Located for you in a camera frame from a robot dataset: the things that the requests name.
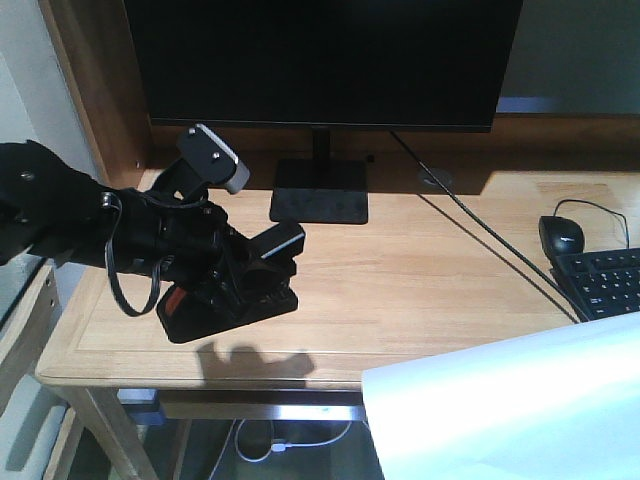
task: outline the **wooden desk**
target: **wooden desk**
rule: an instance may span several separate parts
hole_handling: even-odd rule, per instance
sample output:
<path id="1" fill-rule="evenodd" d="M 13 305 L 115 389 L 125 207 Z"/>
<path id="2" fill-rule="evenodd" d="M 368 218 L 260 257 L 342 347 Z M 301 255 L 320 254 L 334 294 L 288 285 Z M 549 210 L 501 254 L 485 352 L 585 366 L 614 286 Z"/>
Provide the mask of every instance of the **wooden desk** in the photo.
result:
<path id="1" fill-rule="evenodd" d="M 145 174 L 143 186 L 154 173 Z M 639 180 L 630 172 L 496 171 L 481 195 L 463 200 L 546 271 L 537 233 L 541 214 L 566 197 L 597 201 L 627 214 L 637 241 Z M 270 225 L 269 198 L 260 190 L 213 194 L 248 236 Z M 122 314 L 104 271 L 91 268 L 41 357 L 38 378 L 59 387 L 123 478 L 155 478 L 134 429 L 123 421 L 116 388 L 153 387 L 178 396 L 185 390 L 340 391 L 357 399 L 365 369 L 570 323 L 505 260 L 529 272 L 447 197 L 425 199 L 373 193 L 367 225 L 305 225 L 305 250 L 292 280 L 299 309 L 189 344 L 171 344 L 154 313 Z M 583 226 L 588 249 L 622 248 L 620 226 L 607 214 L 580 205 L 566 205 L 561 214 Z M 123 276 L 122 283 L 132 303 L 142 305 L 149 280 Z M 211 392 L 204 395 L 211 399 Z M 191 414 L 215 416 L 203 397 L 191 399 Z"/>

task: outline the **black monitor screen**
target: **black monitor screen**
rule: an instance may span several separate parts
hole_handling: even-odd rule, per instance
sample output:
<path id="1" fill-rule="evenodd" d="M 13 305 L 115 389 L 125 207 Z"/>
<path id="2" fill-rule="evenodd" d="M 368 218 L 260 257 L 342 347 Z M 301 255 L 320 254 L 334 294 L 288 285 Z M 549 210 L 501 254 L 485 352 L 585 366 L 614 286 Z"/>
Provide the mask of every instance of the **black monitor screen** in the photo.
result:
<path id="1" fill-rule="evenodd" d="M 483 131 L 521 0 L 126 0 L 154 123 Z"/>

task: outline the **monitor stand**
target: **monitor stand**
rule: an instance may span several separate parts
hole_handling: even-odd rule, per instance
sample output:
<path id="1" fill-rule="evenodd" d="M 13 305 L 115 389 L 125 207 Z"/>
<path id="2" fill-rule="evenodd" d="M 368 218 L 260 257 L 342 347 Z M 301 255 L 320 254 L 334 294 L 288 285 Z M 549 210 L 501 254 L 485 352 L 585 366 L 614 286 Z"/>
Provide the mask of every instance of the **monitor stand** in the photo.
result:
<path id="1" fill-rule="evenodd" d="M 331 160 L 329 129 L 312 131 L 313 159 L 278 163 L 269 218 L 275 222 L 367 223 L 365 162 Z"/>

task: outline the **black cable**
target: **black cable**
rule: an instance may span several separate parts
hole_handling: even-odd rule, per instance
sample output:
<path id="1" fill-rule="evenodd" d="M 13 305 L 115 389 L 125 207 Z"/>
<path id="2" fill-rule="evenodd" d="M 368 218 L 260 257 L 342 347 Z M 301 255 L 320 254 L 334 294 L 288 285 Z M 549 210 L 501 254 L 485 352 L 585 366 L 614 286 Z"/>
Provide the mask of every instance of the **black cable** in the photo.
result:
<path id="1" fill-rule="evenodd" d="M 538 275 L 540 278 L 542 278 L 551 288 L 553 288 L 553 290 L 555 290 L 556 293 L 558 293 L 560 296 L 562 296 L 562 298 L 564 298 L 567 302 L 569 302 L 571 304 L 571 306 L 578 312 L 578 314 L 581 317 L 588 318 L 587 315 L 582 311 L 582 308 L 580 308 L 580 306 L 571 297 L 569 297 L 565 292 L 563 292 L 560 289 L 560 287 L 558 287 L 555 284 L 555 282 L 553 280 L 551 280 L 551 278 L 549 278 L 542 270 L 540 270 L 531 260 L 529 260 L 527 257 L 525 257 L 518 250 L 516 250 L 516 248 L 513 247 L 509 242 L 507 242 L 504 238 L 502 238 L 495 230 L 493 230 L 480 217 L 478 217 L 473 211 L 471 211 L 469 209 L 469 207 L 467 207 L 462 202 L 462 200 L 460 200 L 451 190 L 449 190 L 447 188 L 447 186 L 444 185 L 438 179 L 438 177 L 436 177 L 431 172 L 429 167 L 427 167 L 422 162 L 422 160 L 420 160 L 420 158 L 416 155 L 416 153 L 398 136 L 398 134 L 396 132 L 390 131 L 389 133 L 402 146 L 402 148 L 404 148 L 404 150 L 411 156 L 411 158 L 413 158 L 418 163 L 420 168 L 422 168 L 425 171 L 425 173 L 427 175 L 429 175 L 429 177 L 433 180 L 433 182 L 436 185 L 438 185 L 442 189 L 442 191 L 444 191 L 449 196 L 449 198 L 451 198 L 451 200 L 453 200 L 455 202 L 455 204 L 458 205 L 458 207 L 460 207 L 462 209 L 463 212 L 465 212 L 474 222 L 476 222 L 478 225 L 480 225 L 487 233 L 489 233 L 489 235 L 491 235 L 493 238 L 495 238 L 503 247 L 505 247 L 507 250 L 509 250 L 512 254 L 514 254 L 527 267 L 529 267 L 531 270 L 533 270 L 533 272 L 535 272 L 536 275 Z M 572 315 L 568 315 L 568 317 L 573 323 L 580 323 Z"/>
<path id="2" fill-rule="evenodd" d="M 527 275 L 525 272 L 523 272 L 521 269 L 519 269 L 516 265 L 514 265 L 512 262 L 510 262 L 508 258 L 504 257 L 504 255 L 501 255 L 500 252 L 498 252 L 495 248 L 493 248 L 487 242 L 482 240 L 480 237 L 478 237 L 475 233 L 473 233 L 467 227 L 462 225 L 462 223 L 458 222 L 455 218 L 453 218 L 451 215 L 449 215 L 447 212 L 445 212 L 443 209 L 441 209 L 435 203 L 430 201 L 427 197 L 425 197 L 422 194 L 418 194 L 418 197 L 424 203 L 426 203 L 431 208 L 436 210 L 440 215 L 445 217 L 447 220 L 449 220 L 451 223 L 453 223 L 456 227 L 458 227 L 460 230 L 462 230 L 464 233 L 469 235 L 476 242 L 478 242 L 480 245 L 482 245 L 484 248 L 486 248 L 491 253 L 493 253 L 496 257 L 498 257 L 500 260 L 502 260 L 502 262 L 505 265 L 507 265 L 514 272 L 516 272 L 518 275 L 520 275 L 520 277 L 522 277 L 524 279 L 524 281 L 526 281 L 529 285 L 531 285 L 538 292 L 540 292 L 540 295 L 544 296 L 547 300 L 549 300 L 551 303 L 553 303 L 558 308 L 558 310 L 562 311 L 562 313 L 564 313 L 567 317 L 571 317 L 571 313 L 569 311 L 567 311 L 566 308 L 564 308 L 555 298 L 553 298 L 548 292 L 546 292 L 540 285 L 538 285 L 536 282 L 534 282 L 533 279 L 529 275 Z"/>
<path id="3" fill-rule="evenodd" d="M 564 203 L 584 203 L 586 205 L 591 205 L 592 207 L 596 207 L 599 208 L 600 210 L 604 210 L 607 213 L 610 213 L 611 215 L 617 215 L 618 217 L 622 218 L 622 221 L 624 223 L 624 236 L 625 236 L 625 240 L 627 243 L 627 250 L 629 249 L 629 225 L 627 224 L 627 217 L 625 217 L 622 213 L 616 212 L 614 210 L 610 210 L 607 207 L 603 207 L 602 205 L 599 205 L 595 202 L 590 202 L 589 200 L 578 200 L 576 198 L 565 198 L 564 200 L 560 200 L 558 202 L 558 204 L 556 205 L 556 208 L 553 210 L 553 216 L 555 217 L 558 214 L 558 209 L 560 208 L 560 206 Z"/>
<path id="4" fill-rule="evenodd" d="M 150 204 L 155 205 L 156 207 L 171 208 L 175 210 L 189 210 L 191 208 L 200 208 L 204 206 L 204 204 L 206 204 L 208 201 L 207 197 L 202 197 L 200 200 L 196 200 L 195 202 L 173 204 L 173 203 L 165 203 L 162 200 L 158 200 L 149 192 L 140 192 L 140 196 Z"/>
<path id="5" fill-rule="evenodd" d="M 104 245 L 104 265 L 105 269 L 107 270 L 107 277 L 109 278 L 109 284 L 111 286 L 113 298 L 115 299 L 120 309 L 130 317 L 138 317 L 140 315 L 144 315 L 145 313 L 149 313 L 156 305 L 156 303 L 158 303 L 158 299 L 160 298 L 160 273 L 162 271 L 163 263 L 168 259 L 166 257 L 163 257 L 153 265 L 153 269 L 151 271 L 151 291 L 149 292 L 147 303 L 140 311 L 134 309 L 125 298 L 124 293 L 122 292 L 122 288 L 120 287 L 120 282 L 118 281 L 118 273 L 116 271 L 115 255 L 113 253 L 113 237 L 118 230 L 120 219 L 122 218 L 122 202 L 113 192 L 104 192 L 102 200 L 103 208 L 110 208 L 117 212 L 116 221 L 113 224 L 111 235 L 109 235 L 109 239 Z"/>

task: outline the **white cable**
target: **white cable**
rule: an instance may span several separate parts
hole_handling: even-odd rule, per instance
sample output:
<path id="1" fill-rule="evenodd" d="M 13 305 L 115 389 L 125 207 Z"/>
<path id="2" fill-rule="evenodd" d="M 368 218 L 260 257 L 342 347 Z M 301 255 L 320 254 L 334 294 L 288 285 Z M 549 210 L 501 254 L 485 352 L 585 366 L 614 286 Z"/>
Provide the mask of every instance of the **white cable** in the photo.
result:
<path id="1" fill-rule="evenodd" d="M 349 429 L 351 428 L 351 425 L 353 423 L 353 422 L 347 422 L 344 429 L 342 429 L 342 431 L 338 435 L 336 435 L 333 438 L 330 438 L 329 440 L 324 440 L 322 442 L 313 442 L 313 443 L 291 443 L 291 442 L 285 442 L 284 440 L 280 440 L 280 439 L 274 439 L 275 428 L 273 426 L 273 421 L 270 421 L 269 424 L 271 425 L 271 442 L 270 442 L 271 445 L 269 447 L 269 450 L 267 450 L 267 452 L 261 457 L 249 457 L 244 452 L 242 452 L 240 448 L 240 442 L 238 440 L 240 436 L 240 431 L 242 430 L 242 427 L 246 422 L 247 420 L 242 420 L 238 425 L 238 428 L 236 429 L 236 433 L 234 436 L 234 446 L 238 456 L 241 459 L 243 459 L 245 462 L 250 462 L 250 463 L 262 462 L 267 459 L 267 457 L 271 454 L 271 452 L 276 452 L 276 453 L 284 452 L 287 448 L 312 448 L 312 447 L 324 447 L 326 445 L 331 445 L 332 443 L 335 443 L 338 440 L 340 440 L 342 437 L 344 437 L 349 432 Z"/>
<path id="2" fill-rule="evenodd" d="M 216 471 L 218 470 L 218 467 L 220 466 L 220 463 L 222 462 L 222 457 L 224 456 L 224 452 L 227 449 L 227 446 L 229 445 L 229 440 L 231 439 L 231 433 L 233 432 L 233 428 L 236 426 L 237 422 L 238 422 L 237 420 L 234 420 L 233 422 L 231 422 L 231 426 L 229 427 L 229 431 L 227 432 L 227 436 L 225 437 L 224 443 L 222 444 L 222 449 L 220 450 L 220 454 L 218 455 L 218 459 L 216 460 L 216 463 L 213 465 L 213 468 L 211 469 L 211 473 L 207 477 L 208 480 L 213 480 L 213 476 L 216 474 Z"/>
<path id="3" fill-rule="evenodd" d="M 236 434 L 233 437 L 233 444 L 236 448 L 236 453 L 238 454 L 238 456 L 243 459 L 245 462 L 250 462 L 250 463 L 258 463 L 258 462 L 262 462 L 264 460 L 267 459 L 267 457 L 269 455 L 271 455 L 271 444 L 273 443 L 273 437 L 275 435 L 275 430 L 273 427 L 273 421 L 269 420 L 269 426 L 271 428 L 271 439 L 269 440 L 269 448 L 267 449 L 266 453 L 260 457 L 249 457 L 247 455 L 245 455 L 242 450 L 240 449 L 240 443 L 238 441 L 238 437 L 240 436 L 240 430 L 242 430 L 242 427 L 244 426 L 244 424 L 247 422 L 246 419 L 242 420 L 240 422 L 240 424 L 238 425 L 238 428 L 236 429 Z"/>
<path id="4" fill-rule="evenodd" d="M 324 442 L 315 442 L 315 443 L 282 443 L 282 444 L 273 443 L 271 445 L 271 450 L 275 451 L 275 452 L 282 451 L 279 448 L 280 445 L 284 445 L 284 449 L 287 449 L 287 448 L 324 447 L 325 445 L 331 445 L 332 443 L 336 443 L 338 440 L 340 440 L 342 437 L 344 437 L 349 432 L 349 429 L 351 428 L 351 424 L 352 424 L 352 422 L 347 422 L 347 425 L 344 427 L 344 429 L 338 435 L 336 435 L 333 438 L 330 438 L 329 440 L 325 440 Z"/>

